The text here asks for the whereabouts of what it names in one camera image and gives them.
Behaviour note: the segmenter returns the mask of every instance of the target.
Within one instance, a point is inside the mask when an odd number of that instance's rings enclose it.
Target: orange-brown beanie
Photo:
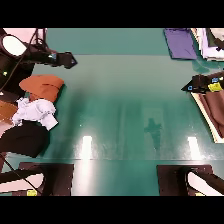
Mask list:
[[[19,83],[21,89],[35,95],[35,99],[46,99],[52,103],[57,99],[64,81],[55,75],[33,75]]]

